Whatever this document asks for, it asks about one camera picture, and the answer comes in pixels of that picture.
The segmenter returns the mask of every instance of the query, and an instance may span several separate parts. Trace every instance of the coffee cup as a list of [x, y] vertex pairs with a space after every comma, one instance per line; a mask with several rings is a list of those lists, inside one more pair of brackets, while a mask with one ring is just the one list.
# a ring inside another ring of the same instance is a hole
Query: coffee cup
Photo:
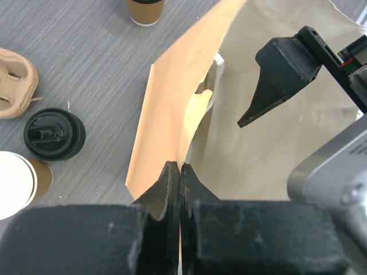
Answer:
[[47, 162], [74, 157], [82, 149], [85, 138], [85, 127], [81, 120], [59, 108], [38, 111], [24, 127], [27, 149], [37, 159]]
[[44, 162], [0, 151], [0, 220], [45, 195], [52, 181], [52, 170]]
[[125, 0], [130, 18], [139, 26], [149, 27], [161, 17], [165, 0]]

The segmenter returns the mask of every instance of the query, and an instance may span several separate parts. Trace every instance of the table surface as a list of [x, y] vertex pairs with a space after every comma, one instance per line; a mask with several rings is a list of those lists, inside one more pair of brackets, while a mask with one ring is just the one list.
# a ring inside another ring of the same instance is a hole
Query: table surface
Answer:
[[[87, 130], [77, 156], [50, 163], [54, 182], [37, 204], [132, 202], [124, 183], [150, 64], [217, 1], [166, 0], [159, 22], [142, 28], [122, 0], [2, 0], [0, 47], [36, 66], [35, 97], [43, 100], [19, 118], [0, 121], [0, 150], [30, 156], [23, 128], [46, 107], [67, 109], [69, 102]], [[334, 2], [353, 20], [366, 5]], [[10, 221], [0, 221], [0, 236]]]

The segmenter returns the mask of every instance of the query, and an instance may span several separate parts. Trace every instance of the white paper cup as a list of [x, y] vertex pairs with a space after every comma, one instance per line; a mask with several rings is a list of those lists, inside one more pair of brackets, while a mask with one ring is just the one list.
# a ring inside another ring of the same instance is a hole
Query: white paper cup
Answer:
[[46, 194], [52, 180], [52, 170], [47, 164], [0, 151], [0, 220]]

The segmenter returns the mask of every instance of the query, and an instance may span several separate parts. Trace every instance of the paper bag opening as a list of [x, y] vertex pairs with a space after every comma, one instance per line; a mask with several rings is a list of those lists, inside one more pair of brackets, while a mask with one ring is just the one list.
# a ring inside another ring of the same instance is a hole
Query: paper bag opening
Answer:
[[[132, 196], [156, 181], [166, 161], [180, 166], [186, 158], [221, 199], [287, 199], [292, 169], [357, 113], [322, 68], [291, 100], [238, 127], [259, 78], [257, 51], [305, 25], [334, 51], [363, 32], [329, 0], [222, 0], [180, 37], [152, 66], [126, 181]], [[218, 51], [225, 65], [213, 96], [214, 88], [195, 94]]]

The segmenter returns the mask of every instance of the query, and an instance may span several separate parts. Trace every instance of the black plastic lid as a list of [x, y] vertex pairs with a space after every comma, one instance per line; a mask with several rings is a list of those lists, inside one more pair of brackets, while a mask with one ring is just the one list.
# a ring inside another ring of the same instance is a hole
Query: black plastic lid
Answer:
[[139, 4], [155, 4], [162, 0], [133, 0], [133, 1]]
[[26, 123], [24, 142], [42, 160], [65, 160], [75, 156], [85, 142], [85, 128], [75, 115], [58, 108], [35, 113]]

